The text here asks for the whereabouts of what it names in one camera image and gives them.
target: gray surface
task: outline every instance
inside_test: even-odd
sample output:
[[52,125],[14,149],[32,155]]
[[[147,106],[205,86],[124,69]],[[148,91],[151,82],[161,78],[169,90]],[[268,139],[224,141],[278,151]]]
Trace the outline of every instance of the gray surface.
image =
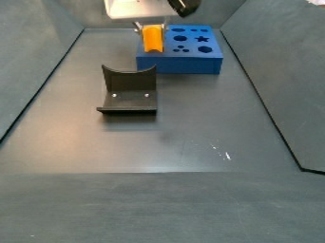
[[0,177],[2,243],[322,243],[325,180],[237,173]]
[[[86,28],[130,28],[129,23],[112,23],[104,0],[56,0]],[[199,10],[185,19],[172,17],[169,24],[212,25],[219,28],[246,0],[203,0]]]
[[221,32],[306,169],[325,171],[325,11],[302,0],[250,0]]
[[1,144],[0,173],[298,171],[215,33],[220,75],[159,75],[156,117],[102,117],[100,66],[136,69],[137,35],[86,29]]
[[82,28],[50,0],[0,1],[0,140]]

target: circular hole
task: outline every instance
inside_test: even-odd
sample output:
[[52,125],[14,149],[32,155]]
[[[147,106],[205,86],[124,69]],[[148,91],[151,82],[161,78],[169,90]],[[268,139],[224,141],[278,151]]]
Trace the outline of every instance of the circular hole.
[[177,35],[177,36],[173,37],[173,40],[177,41],[177,42],[183,42],[185,39],[187,39],[187,37],[183,36],[183,35]]
[[209,53],[212,52],[212,49],[209,47],[199,47],[197,50],[203,53]]
[[183,28],[172,28],[171,31],[173,31],[173,32],[184,32],[185,30]]

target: gray wall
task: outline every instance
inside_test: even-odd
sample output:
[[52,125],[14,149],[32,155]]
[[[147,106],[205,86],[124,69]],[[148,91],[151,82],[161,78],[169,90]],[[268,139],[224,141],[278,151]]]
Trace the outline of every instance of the gray wall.
[[[78,19],[85,28],[130,28],[130,23],[112,23],[104,0],[56,0]],[[201,24],[219,28],[246,0],[203,0],[188,18],[172,17],[171,24]]]
[[300,166],[325,171],[325,9],[247,0],[221,32]]
[[0,140],[81,30],[52,0],[0,1]]

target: black panel edge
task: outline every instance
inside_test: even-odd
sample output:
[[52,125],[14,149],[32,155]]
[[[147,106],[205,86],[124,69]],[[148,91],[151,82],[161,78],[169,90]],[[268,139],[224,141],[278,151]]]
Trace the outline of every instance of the black panel edge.
[[267,107],[266,107],[266,105],[264,105],[264,102],[263,102],[263,100],[262,100],[262,96],[260,96],[260,94],[259,94],[259,91],[258,91],[258,89],[256,89],[256,87],[255,87],[255,85],[254,85],[254,83],[252,83],[252,80],[251,80],[251,78],[250,78],[250,76],[248,76],[248,73],[246,72],[244,66],[243,66],[243,64],[242,64],[242,62],[240,62],[240,60],[239,60],[239,57],[237,57],[237,55],[236,55],[236,53],[235,53],[235,50],[233,50],[232,47],[231,47],[231,44],[229,44],[229,42],[228,42],[228,40],[227,40],[227,37],[225,37],[225,35],[223,34],[221,29],[219,30],[219,32],[220,32],[220,34],[221,34],[221,36],[223,36],[223,38],[224,38],[224,40],[225,40],[225,43],[227,43],[227,45],[228,45],[228,47],[229,47],[229,50],[232,51],[232,53],[233,53],[233,55],[235,55],[235,57],[236,57],[236,59],[237,59],[239,66],[240,66],[240,68],[242,68],[242,70],[243,70],[243,72],[244,72],[244,75],[246,75],[246,77],[247,77],[247,79],[248,79],[248,81],[250,81],[250,84],[251,84],[252,87],[254,87],[254,90],[255,90],[256,95],[258,95],[258,97],[259,97],[259,100],[260,100],[260,102],[262,102],[262,106],[263,106],[263,108],[264,108],[264,111],[266,111],[266,113],[267,113],[267,116],[268,116],[268,118],[270,118],[270,120],[271,120],[271,122],[272,122],[272,124],[274,124],[274,127],[275,127],[275,129],[276,129],[276,131],[278,131],[278,134],[279,134],[280,139],[282,139],[282,141],[283,141],[283,143],[284,143],[284,146],[286,146],[286,148],[287,148],[287,150],[288,150],[288,153],[290,153],[290,155],[291,155],[291,158],[292,158],[292,160],[294,160],[294,162],[295,162],[295,164],[296,164],[296,166],[298,166],[299,171],[300,171],[300,172],[314,173],[314,174],[318,174],[318,175],[323,175],[323,176],[325,176],[325,172],[323,172],[323,171],[311,170],[311,169],[308,169],[308,168],[302,167],[302,165],[300,165],[300,163],[299,163],[299,160],[298,160],[298,158],[295,157],[295,155],[294,155],[294,153],[292,153],[292,151],[291,151],[291,149],[290,149],[290,147],[288,147],[287,140],[286,140],[286,138],[284,138],[284,136],[283,136],[283,134],[282,134],[282,132],[280,132],[280,129],[279,129],[278,125],[276,125],[276,122],[274,121],[274,119],[272,119],[272,117],[271,117],[271,115],[270,115],[270,112],[268,112]]
[[32,103],[33,103],[33,101],[34,101],[34,99],[36,99],[37,94],[40,93],[41,89],[44,88],[44,86],[45,86],[45,84],[46,84],[46,82],[48,82],[48,80],[49,80],[52,74],[54,73],[54,71],[56,71],[58,65],[61,64],[61,62],[62,62],[62,60],[64,60],[64,58],[65,58],[65,56],[66,56],[69,50],[70,50],[72,47],[74,46],[74,43],[77,42],[77,40],[78,40],[81,34],[84,33],[84,30],[85,30],[85,28],[81,29],[81,31],[80,31],[80,33],[78,33],[78,35],[77,35],[74,41],[72,42],[69,48],[66,49],[65,54],[62,55],[61,59],[58,60],[57,64],[54,65],[53,70],[49,72],[49,74],[48,74],[48,76],[46,76],[46,78],[45,78],[42,84],[41,84],[41,86],[38,87],[36,94],[33,95],[33,97],[30,98],[30,100],[25,103],[23,108],[21,109],[18,115],[15,116],[14,120],[11,121],[11,125],[9,126],[9,128],[6,129],[6,131],[5,131],[3,135],[2,135],[2,137],[0,138],[0,144],[3,142],[6,136],[9,135],[10,131],[11,131],[14,125],[15,125],[15,122],[17,122],[18,119],[21,118],[21,116],[22,116],[22,114],[25,113],[28,107],[32,105]]

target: gray floor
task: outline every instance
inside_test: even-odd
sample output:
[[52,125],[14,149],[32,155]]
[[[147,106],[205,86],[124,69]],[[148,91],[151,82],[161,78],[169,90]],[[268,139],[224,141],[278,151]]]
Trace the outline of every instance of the gray floor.
[[216,75],[159,75],[156,116],[108,116],[100,65],[135,70],[130,29],[88,29],[0,145],[0,173],[298,171],[224,40]]
[[1,243],[323,242],[323,176],[215,33],[221,74],[159,75],[157,116],[104,118],[100,65],[135,68],[137,37],[85,31],[0,145]]
[[1,242],[322,243],[323,187],[306,174],[1,176]]

